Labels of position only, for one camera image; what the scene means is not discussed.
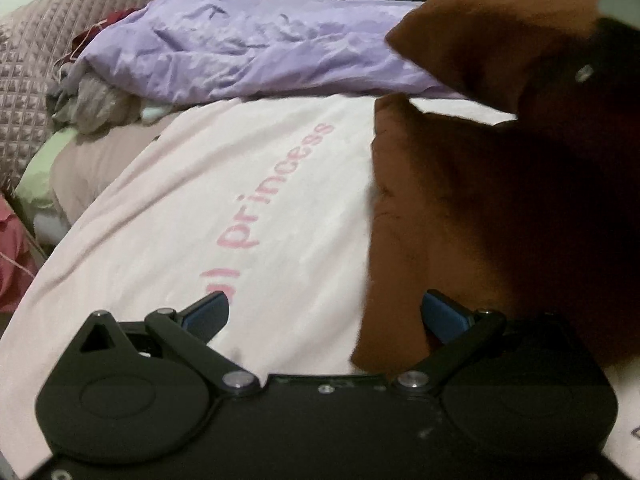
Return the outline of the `dark red garment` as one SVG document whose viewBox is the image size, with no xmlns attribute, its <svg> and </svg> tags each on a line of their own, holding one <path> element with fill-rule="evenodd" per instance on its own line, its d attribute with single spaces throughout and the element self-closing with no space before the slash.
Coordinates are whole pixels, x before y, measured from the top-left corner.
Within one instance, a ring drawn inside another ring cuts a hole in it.
<svg viewBox="0 0 640 480">
<path fill-rule="evenodd" d="M 110 14 L 107 14 L 105 18 L 101 18 L 99 21 L 93 23 L 83 32 L 80 32 L 77 36 L 75 36 L 72 40 L 72 49 L 83 49 L 87 44 L 98 36 L 99 32 L 110 27 L 111 25 L 123 20 L 130 14 L 133 14 L 137 11 L 137 8 L 129 8 L 120 11 L 113 11 Z"/>
</svg>

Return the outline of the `grey clothes pile on bed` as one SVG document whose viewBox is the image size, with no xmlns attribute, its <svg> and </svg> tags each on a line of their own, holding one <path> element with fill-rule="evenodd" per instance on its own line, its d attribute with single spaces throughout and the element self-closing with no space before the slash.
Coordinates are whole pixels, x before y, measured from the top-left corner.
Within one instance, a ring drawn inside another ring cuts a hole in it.
<svg viewBox="0 0 640 480">
<path fill-rule="evenodd" d="M 70 63 L 63 65 L 46 90 L 47 113 L 57 127 L 72 127 L 80 134 L 102 133 L 135 122 L 153 125 L 174 111 L 170 104 L 142 99 L 112 86 L 93 70 L 68 82 L 68 68 Z"/>
</svg>

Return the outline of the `purple duvet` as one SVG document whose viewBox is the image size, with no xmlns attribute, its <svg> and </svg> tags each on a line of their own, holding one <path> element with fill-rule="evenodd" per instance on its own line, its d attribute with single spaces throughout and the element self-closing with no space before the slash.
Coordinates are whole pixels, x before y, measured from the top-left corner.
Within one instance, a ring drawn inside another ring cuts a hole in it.
<svg viewBox="0 0 640 480">
<path fill-rule="evenodd" d="M 140 98 L 186 106 L 298 92 L 456 98 L 385 42 L 415 8 L 385 0 L 152 0 L 99 32 L 63 84 L 75 91 L 93 72 Z"/>
</svg>

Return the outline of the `quilted mauve headboard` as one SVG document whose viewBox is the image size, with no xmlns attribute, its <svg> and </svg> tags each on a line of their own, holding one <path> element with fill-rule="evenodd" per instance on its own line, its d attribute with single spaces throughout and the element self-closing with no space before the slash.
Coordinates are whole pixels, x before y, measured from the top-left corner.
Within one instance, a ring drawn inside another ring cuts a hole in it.
<svg viewBox="0 0 640 480">
<path fill-rule="evenodd" d="M 46 110 L 54 63 L 72 39 L 114 11 L 151 0 L 35 0 L 1 18 L 1 192 L 14 192 L 52 134 Z"/>
</svg>

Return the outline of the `green pillow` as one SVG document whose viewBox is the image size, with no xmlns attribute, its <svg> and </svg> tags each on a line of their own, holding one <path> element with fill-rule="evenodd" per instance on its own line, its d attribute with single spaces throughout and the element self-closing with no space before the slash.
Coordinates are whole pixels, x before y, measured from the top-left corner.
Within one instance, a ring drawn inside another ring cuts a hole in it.
<svg viewBox="0 0 640 480">
<path fill-rule="evenodd" d="M 78 130 L 66 127 L 58 130 L 42 144 L 28 163 L 23 177 L 15 189 L 17 203 L 24 210 L 49 209 L 53 207 L 50 177 L 55 159 L 70 142 L 76 139 Z"/>
</svg>

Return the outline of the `brown padded jacket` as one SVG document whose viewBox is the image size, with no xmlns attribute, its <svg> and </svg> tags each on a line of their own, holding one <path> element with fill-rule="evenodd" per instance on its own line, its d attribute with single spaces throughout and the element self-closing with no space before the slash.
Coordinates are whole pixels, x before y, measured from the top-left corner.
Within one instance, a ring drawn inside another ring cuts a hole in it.
<svg viewBox="0 0 640 480">
<path fill-rule="evenodd" d="M 352 362 L 425 358 L 419 306 L 549 312 L 604 366 L 639 353 L 639 123 L 532 125 L 536 62 L 591 37 L 599 0 L 427 0 L 386 37 L 402 58 L 509 119 L 490 126 L 375 103 L 369 286 Z"/>
</svg>

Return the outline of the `pink princess blanket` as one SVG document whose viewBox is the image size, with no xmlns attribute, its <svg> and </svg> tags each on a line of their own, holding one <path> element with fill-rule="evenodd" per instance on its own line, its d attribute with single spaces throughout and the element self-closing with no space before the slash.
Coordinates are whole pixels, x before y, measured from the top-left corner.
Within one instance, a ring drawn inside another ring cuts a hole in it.
<svg viewBox="0 0 640 480">
<path fill-rule="evenodd" d="M 88 207 L 1 341 L 20 479 L 634 479 L 639 353 L 604 366 L 549 312 L 438 387 L 352 362 L 369 286 L 378 99 L 231 100 L 175 119 Z M 224 292 L 220 392 L 145 328 Z"/>
</svg>

